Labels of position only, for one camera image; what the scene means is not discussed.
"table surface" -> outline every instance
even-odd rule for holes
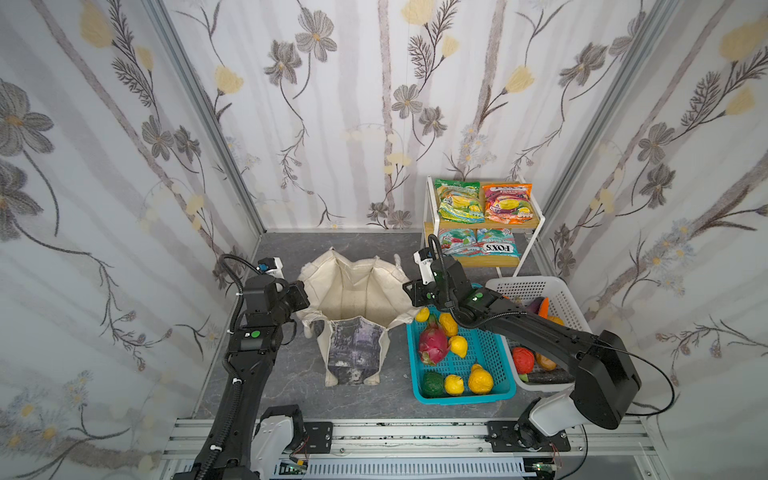
[[[412,261],[419,249],[420,233],[268,233],[259,246],[260,257],[281,257],[287,280],[295,280],[301,266],[319,257],[333,247],[350,260],[379,256],[394,263],[397,253],[402,268],[409,278],[417,278],[419,270]],[[476,283],[485,284],[497,276],[493,268],[470,268],[467,276]],[[511,276],[513,269],[502,269]],[[535,261],[529,258],[523,275],[538,275]],[[288,336],[291,326],[284,326]],[[406,326],[389,331],[390,345],[381,370],[381,383],[377,386],[325,387],[325,365],[317,341],[307,339],[301,326],[291,344],[277,354],[277,361],[264,388],[260,413],[271,406],[296,403],[304,418],[461,418],[461,417],[517,417],[531,400],[541,396],[536,392],[518,389],[512,399],[503,402],[458,406],[427,406],[413,395],[411,367],[408,355]],[[227,382],[221,362],[211,369],[200,408],[194,418],[212,419]]]

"white plastic basket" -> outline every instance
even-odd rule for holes
[[[485,288],[499,292],[510,299],[519,298],[524,305],[527,305],[538,296],[546,296],[549,298],[550,316],[559,316],[565,326],[572,329],[592,332],[584,315],[581,314],[576,300],[571,295],[571,291],[568,290],[568,285],[556,276],[494,278],[485,284]],[[571,385],[570,383],[553,383],[550,385],[526,383],[520,380],[520,376],[514,368],[512,369],[512,375],[515,377],[518,387],[533,392],[560,392]]]

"wallpaper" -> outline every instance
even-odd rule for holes
[[[0,463],[143,478],[256,237],[141,4],[0,5]]]
[[[676,386],[648,422],[676,480],[765,472],[767,112],[768,5],[682,2],[545,227],[591,328]],[[657,411],[637,364],[634,411]]]
[[[418,229],[427,175],[543,203],[653,2],[165,0],[267,228]]]

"teal plastic basket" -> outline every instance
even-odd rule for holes
[[[438,318],[440,312],[433,306],[429,307],[430,313]],[[478,329],[458,328],[458,334],[467,339],[469,349],[467,356],[461,358],[453,352],[449,352],[436,366],[424,365],[419,358],[419,336],[426,329],[427,322],[411,322],[408,324],[408,353],[411,358],[411,377],[413,381],[413,394],[426,405],[466,405],[469,403],[490,403],[499,400],[507,400],[515,396],[516,385],[512,377],[511,359],[509,348],[504,337],[494,333]],[[467,381],[472,366],[479,363],[482,368],[493,376],[493,390],[487,395],[475,395],[469,391]],[[422,394],[422,378],[426,372],[437,372],[444,378],[448,375],[458,375],[464,379],[464,394],[450,396],[447,393],[443,397],[427,398]]]

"canvas bag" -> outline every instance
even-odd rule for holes
[[[296,316],[306,338],[317,335],[326,386],[378,385],[389,329],[419,311],[402,290],[409,279],[400,257],[395,265],[378,257],[351,262],[332,248],[305,265],[298,280],[310,307]]]

